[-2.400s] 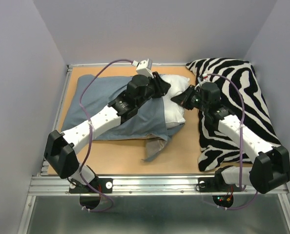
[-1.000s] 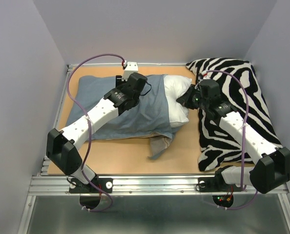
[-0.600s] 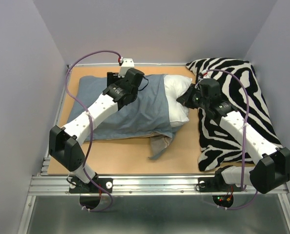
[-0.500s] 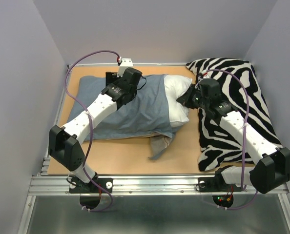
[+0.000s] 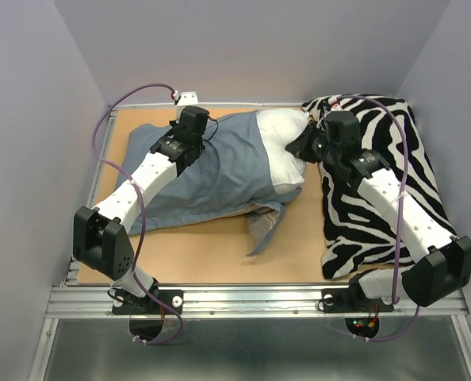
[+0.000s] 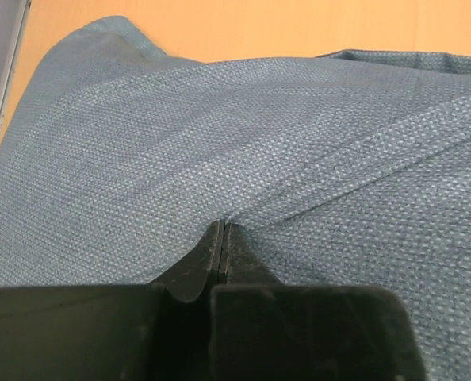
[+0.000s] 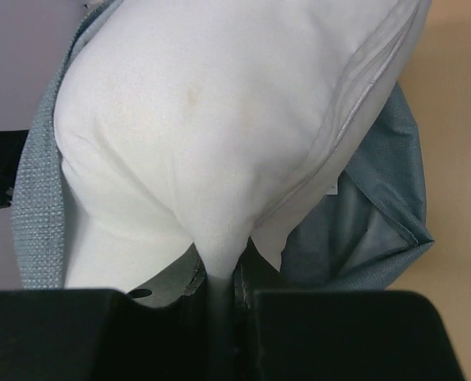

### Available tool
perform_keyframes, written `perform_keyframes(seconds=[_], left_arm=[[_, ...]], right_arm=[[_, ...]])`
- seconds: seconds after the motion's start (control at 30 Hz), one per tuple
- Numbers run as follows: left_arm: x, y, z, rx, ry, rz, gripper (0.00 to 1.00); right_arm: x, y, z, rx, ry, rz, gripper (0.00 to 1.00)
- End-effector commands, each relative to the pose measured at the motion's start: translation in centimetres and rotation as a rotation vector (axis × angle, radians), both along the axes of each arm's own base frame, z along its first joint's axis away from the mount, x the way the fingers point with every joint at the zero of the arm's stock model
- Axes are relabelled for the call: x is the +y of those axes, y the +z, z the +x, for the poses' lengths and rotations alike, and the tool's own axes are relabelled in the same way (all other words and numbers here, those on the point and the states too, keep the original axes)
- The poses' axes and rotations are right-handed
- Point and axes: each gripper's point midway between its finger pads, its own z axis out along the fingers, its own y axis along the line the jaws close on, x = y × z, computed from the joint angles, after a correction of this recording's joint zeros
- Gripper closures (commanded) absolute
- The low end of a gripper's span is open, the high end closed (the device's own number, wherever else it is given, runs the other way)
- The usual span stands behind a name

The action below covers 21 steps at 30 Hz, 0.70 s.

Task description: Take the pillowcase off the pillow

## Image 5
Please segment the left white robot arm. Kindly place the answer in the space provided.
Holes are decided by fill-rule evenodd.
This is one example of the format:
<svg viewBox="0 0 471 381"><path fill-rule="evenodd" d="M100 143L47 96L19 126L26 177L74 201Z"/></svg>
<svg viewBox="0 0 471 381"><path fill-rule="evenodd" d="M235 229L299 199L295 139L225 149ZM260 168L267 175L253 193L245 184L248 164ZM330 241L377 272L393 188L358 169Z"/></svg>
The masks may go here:
<svg viewBox="0 0 471 381"><path fill-rule="evenodd" d="M74 215L73 257L131 294L139 312L153 311L159 295L152 289L154 278L136 266L128 233L138 217L145 217L151 200L201 155L208 119L209 111L186 106L109 197Z"/></svg>

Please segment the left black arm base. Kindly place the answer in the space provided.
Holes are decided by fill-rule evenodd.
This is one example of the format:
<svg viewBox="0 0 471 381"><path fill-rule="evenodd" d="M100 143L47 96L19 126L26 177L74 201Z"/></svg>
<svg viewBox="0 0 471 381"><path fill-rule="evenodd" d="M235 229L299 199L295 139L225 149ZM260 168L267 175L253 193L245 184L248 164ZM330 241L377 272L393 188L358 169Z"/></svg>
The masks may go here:
<svg viewBox="0 0 471 381"><path fill-rule="evenodd" d="M184 292L179 289L151 291L167 309L148 296L137 298L123 289L110 288L112 315L129 317L128 331L134 342L144 345L166 344L182 331Z"/></svg>

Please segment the white pillow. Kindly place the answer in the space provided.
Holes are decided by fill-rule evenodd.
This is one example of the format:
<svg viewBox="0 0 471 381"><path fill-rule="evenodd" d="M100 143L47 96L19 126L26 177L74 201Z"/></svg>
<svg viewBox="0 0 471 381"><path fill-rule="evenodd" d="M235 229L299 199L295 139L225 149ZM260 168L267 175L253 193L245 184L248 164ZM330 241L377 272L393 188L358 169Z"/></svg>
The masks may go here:
<svg viewBox="0 0 471 381"><path fill-rule="evenodd" d="M270 166L270 177L277 194L286 194L304 184L306 163L285 150L309 122L309 114L294 109L260 110L256 114L260 136Z"/></svg>

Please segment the grey-blue pillowcase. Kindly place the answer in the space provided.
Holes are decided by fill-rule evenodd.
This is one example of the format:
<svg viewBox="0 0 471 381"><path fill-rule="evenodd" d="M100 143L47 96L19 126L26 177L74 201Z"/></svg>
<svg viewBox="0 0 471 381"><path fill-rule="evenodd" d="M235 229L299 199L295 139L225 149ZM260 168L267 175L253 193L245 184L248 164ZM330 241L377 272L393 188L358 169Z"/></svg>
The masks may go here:
<svg viewBox="0 0 471 381"><path fill-rule="evenodd" d="M242 214L255 243L250 254L261 253L304 184L286 194L274 190L256 121L259 111L209 122L211 140L201 156L147 205L131 235Z"/></svg>

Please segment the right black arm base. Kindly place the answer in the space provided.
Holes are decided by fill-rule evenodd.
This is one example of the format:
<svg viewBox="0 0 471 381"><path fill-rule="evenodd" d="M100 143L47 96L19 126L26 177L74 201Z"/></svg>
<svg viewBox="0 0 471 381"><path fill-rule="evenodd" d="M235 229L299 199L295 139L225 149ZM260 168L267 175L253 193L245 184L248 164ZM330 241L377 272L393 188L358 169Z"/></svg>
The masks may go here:
<svg viewBox="0 0 471 381"><path fill-rule="evenodd" d="M349 287L322 290L316 308L326 314L342 314L348 333L367 340L375 339L379 333L380 315L395 310L390 302L367 298Z"/></svg>

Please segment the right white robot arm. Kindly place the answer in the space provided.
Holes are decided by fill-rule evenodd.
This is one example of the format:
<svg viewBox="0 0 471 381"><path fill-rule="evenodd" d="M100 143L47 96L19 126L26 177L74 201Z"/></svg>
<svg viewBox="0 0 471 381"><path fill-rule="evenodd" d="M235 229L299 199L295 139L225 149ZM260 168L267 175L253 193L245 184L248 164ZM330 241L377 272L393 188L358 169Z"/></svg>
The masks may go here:
<svg viewBox="0 0 471 381"><path fill-rule="evenodd" d="M389 163L362 147L358 119L349 111L329 113L311 121L286 151L309 163L330 164L335 176L373 206L396 232L414 264L397 270L372 270L357 275L347 301L364 310L379 298L409 298L428 307L462 289L471 276L471 239L456 237L434 221L405 190Z"/></svg>

